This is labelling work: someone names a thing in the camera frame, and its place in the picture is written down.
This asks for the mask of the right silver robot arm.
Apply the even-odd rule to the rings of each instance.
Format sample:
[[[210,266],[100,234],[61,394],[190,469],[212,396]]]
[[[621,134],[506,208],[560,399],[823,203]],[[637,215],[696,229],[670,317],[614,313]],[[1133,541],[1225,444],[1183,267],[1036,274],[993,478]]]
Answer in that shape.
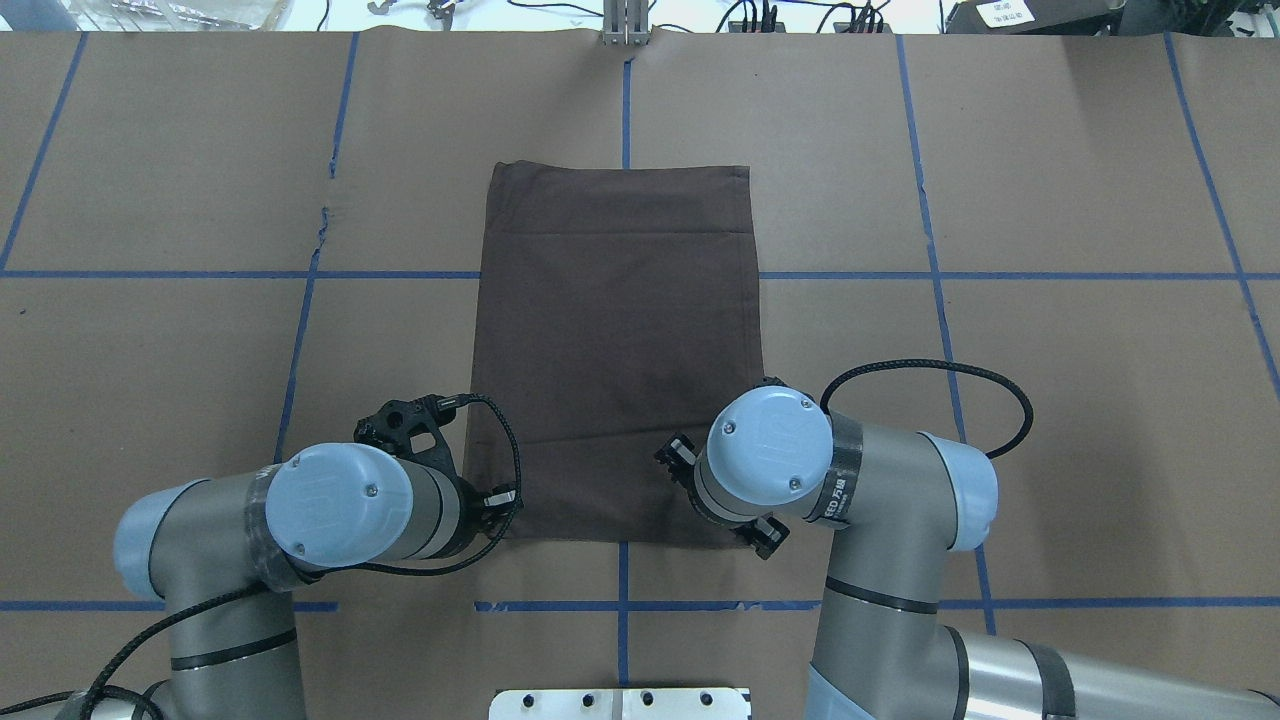
[[[806,719],[1275,719],[1277,698],[1189,682],[938,618],[950,553],[998,509],[989,457],[925,432],[864,424],[783,384],[728,404],[701,447],[655,452],[694,510],[762,557],[785,518],[832,532],[806,671]]]

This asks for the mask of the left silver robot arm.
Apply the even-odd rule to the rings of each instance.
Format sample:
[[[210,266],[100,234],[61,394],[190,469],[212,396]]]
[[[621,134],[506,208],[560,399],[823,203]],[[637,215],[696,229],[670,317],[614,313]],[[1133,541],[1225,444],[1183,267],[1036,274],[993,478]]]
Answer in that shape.
[[[293,593],[333,573],[444,575],[489,520],[500,539],[520,480],[489,495],[442,469],[357,443],[323,443],[236,477],[147,495],[120,519],[125,587],[164,603],[58,711],[100,719],[305,719]]]

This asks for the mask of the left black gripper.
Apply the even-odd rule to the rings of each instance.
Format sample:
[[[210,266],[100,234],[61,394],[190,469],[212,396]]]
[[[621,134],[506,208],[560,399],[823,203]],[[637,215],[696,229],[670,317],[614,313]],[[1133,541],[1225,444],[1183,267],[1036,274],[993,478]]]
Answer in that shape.
[[[440,556],[458,556],[477,536],[485,533],[492,516],[513,516],[524,507],[521,484],[503,484],[486,492],[476,489],[466,479],[454,482],[457,511],[453,530]]]

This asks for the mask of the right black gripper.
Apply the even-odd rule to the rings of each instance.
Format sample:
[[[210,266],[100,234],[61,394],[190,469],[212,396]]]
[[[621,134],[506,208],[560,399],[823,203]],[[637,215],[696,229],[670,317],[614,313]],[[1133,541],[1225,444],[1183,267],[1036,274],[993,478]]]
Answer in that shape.
[[[668,473],[684,473],[684,488],[700,518],[733,528],[733,534],[760,560],[769,560],[790,537],[790,528],[774,514],[762,516],[759,507],[731,496],[686,434],[671,436],[655,451],[655,460]]]

